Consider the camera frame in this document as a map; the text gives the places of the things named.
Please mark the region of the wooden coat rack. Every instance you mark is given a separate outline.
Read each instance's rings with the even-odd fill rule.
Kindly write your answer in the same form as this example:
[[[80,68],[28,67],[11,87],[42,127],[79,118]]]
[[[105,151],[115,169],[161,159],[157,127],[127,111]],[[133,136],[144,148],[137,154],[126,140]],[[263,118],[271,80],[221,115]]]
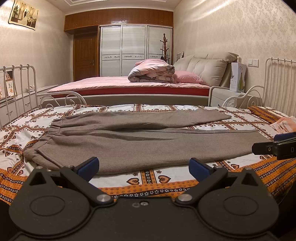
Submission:
[[[170,63],[169,58],[169,48],[167,47],[168,39],[166,38],[166,34],[163,33],[163,39],[160,40],[162,42],[162,48],[160,49],[162,51],[161,60],[165,61],[166,63]]]

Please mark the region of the white cardboard box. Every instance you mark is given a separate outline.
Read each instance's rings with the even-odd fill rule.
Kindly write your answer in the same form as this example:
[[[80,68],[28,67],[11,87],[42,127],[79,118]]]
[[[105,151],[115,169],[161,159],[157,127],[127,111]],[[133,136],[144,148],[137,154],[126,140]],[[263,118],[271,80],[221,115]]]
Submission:
[[[245,90],[246,65],[242,63],[231,63],[230,90],[244,92]]]

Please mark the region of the brown wooden door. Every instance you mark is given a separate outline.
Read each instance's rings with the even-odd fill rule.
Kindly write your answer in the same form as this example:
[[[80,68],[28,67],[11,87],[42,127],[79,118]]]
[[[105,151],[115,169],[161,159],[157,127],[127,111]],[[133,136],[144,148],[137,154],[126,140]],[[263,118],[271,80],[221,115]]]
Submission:
[[[97,33],[74,36],[73,80],[97,76]]]

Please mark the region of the grey-brown fleece pants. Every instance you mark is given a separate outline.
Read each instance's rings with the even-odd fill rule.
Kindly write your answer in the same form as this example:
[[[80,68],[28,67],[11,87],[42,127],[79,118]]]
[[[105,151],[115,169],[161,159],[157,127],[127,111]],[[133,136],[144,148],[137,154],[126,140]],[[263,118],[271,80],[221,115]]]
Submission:
[[[257,130],[196,129],[227,119],[215,109],[81,113],[54,120],[24,156],[51,170],[96,157],[100,174],[113,175],[185,165],[191,158],[232,159],[267,141]]]

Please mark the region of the framed wall picture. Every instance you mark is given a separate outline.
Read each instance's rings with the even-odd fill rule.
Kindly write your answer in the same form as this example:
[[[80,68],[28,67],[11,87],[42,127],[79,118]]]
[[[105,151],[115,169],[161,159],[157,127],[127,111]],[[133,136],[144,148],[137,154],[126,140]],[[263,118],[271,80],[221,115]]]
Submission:
[[[24,1],[14,1],[8,23],[36,30],[38,14],[37,8]]]

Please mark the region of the white sliding-door wardrobe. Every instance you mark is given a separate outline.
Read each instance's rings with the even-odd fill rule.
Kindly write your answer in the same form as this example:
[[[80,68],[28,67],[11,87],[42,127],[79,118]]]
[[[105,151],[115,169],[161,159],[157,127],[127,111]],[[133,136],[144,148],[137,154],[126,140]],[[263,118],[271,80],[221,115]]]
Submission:
[[[161,59],[166,34],[172,64],[173,29],[151,25],[110,25],[100,28],[99,76],[128,76],[145,59]]]

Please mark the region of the pink pillow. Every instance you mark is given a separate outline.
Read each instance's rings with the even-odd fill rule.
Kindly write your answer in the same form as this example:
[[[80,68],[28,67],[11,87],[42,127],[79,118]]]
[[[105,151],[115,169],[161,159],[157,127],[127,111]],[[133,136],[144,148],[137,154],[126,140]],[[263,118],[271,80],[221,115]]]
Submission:
[[[176,83],[205,84],[201,77],[188,71],[176,71],[173,78]]]

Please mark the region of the folded peach blanket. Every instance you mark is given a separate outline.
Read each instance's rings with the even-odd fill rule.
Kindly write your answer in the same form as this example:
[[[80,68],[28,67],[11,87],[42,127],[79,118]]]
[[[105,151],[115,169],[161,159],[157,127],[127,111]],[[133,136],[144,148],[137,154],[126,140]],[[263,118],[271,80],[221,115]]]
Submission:
[[[270,125],[277,133],[295,133],[296,118],[295,116],[282,117]]]

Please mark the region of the white wall switch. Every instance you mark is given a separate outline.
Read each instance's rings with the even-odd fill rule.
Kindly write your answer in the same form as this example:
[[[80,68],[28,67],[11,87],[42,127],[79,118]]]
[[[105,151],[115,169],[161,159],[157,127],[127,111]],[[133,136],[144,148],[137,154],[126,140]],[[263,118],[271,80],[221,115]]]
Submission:
[[[256,68],[258,68],[259,67],[259,59],[248,59],[247,60],[247,64],[250,67],[256,67]]]

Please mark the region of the small framed photo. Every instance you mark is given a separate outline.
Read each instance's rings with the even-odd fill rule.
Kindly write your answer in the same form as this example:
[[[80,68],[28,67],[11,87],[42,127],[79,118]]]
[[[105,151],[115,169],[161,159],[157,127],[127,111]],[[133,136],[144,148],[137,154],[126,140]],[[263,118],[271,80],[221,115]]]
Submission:
[[[13,79],[7,79],[6,80],[6,94],[7,94],[8,97],[16,96],[16,91],[15,91],[15,88],[14,88]]]

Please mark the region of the white nightstand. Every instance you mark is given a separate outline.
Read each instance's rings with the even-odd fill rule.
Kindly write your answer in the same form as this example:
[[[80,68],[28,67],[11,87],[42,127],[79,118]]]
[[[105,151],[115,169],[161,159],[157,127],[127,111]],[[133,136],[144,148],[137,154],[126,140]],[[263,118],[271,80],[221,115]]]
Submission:
[[[212,86],[209,91],[208,106],[233,107],[247,109],[251,106],[261,106],[262,99],[257,87],[252,87],[246,93],[234,92],[229,88]]]

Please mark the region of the orange patterned pillow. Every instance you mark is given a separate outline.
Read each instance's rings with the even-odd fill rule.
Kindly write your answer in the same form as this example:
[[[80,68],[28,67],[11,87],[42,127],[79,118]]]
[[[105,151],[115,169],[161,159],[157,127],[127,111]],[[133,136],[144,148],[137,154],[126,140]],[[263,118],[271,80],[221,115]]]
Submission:
[[[288,117],[286,114],[280,112],[279,110],[270,107],[250,106],[248,107],[248,109],[251,111],[252,114],[255,114],[264,121],[267,121],[269,124],[275,123],[281,118]]]

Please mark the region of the folded pink quilt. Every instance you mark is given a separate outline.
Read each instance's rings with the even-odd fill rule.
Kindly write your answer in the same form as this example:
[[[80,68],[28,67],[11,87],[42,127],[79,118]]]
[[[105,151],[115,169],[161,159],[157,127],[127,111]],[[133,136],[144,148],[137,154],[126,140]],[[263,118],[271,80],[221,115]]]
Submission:
[[[160,59],[137,62],[128,75],[130,82],[175,83],[175,67]]]

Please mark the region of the beige padded headboard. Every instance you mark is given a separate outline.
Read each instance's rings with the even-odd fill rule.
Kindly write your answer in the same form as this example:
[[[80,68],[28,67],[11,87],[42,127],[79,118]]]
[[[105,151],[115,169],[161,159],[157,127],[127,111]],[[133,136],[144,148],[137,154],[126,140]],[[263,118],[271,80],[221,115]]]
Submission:
[[[198,75],[208,86],[229,87],[231,63],[238,55],[231,52],[199,53],[175,61],[177,71],[187,71]]]

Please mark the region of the large bed with pink sheet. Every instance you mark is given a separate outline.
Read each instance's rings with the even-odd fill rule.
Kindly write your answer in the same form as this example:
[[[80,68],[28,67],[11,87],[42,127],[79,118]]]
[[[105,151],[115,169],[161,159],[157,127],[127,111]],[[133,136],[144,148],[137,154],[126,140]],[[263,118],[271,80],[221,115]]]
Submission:
[[[126,76],[92,77],[69,82],[48,90],[61,104],[66,101],[79,103],[75,92],[87,104],[164,104],[164,105],[208,105],[210,87],[193,78],[178,79],[177,83],[130,82]]]

